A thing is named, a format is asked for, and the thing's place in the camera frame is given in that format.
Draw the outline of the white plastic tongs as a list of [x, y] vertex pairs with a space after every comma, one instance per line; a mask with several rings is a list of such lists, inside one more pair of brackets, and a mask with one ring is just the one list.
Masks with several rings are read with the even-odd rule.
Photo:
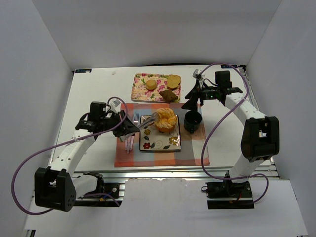
[[133, 125], [133, 129], [130, 132], [125, 133], [123, 136], [119, 137], [120, 141], [124, 141], [125, 139], [135, 135], [135, 133], [140, 132], [145, 126], [149, 126], [150, 124], [154, 123], [155, 121], [158, 121], [159, 115], [157, 112], [154, 112], [151, 114], [147, 119], [145, 119], [143, 122], [141, 122], [139, 125], [135, 126]]

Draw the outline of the orange bundt cake bread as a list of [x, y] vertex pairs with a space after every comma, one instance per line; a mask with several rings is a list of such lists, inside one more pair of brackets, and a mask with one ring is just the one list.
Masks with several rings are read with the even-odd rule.
[[178, 119], [170, 108], [159, 108], [156, 110], [158, 120], [154, 122], [159, 132], [171, 132], [177, 125]]

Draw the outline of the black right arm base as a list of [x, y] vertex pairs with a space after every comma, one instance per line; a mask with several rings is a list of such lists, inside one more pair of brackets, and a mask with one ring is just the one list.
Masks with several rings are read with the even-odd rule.
[[208, 182], [201, 187], [209, 210], [254, 209], [250, 183]]

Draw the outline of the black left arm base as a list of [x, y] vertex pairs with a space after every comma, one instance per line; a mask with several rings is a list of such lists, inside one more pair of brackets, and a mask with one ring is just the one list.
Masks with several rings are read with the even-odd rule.
[[73, 178], [77, 198], [75, 206], [119, 207], [122, 203], [125, 183], [108, 181], [102, 174], [85, 172]]

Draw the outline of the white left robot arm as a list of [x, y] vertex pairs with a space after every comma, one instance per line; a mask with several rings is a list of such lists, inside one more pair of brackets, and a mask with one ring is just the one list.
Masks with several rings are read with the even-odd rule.
[[86, 172], [73, 177], [75, 169], [101, 132], [110, 131], [117, 138], [139, 132], [125, 111], [115, 111], [105, 102], [91, 102], [90, 110], [79, 119], [73, 140], [46, 168], [35, 172], [35, 204], [40, 207], [68, 212], [76, 199], [104, 191], [103, 176]]

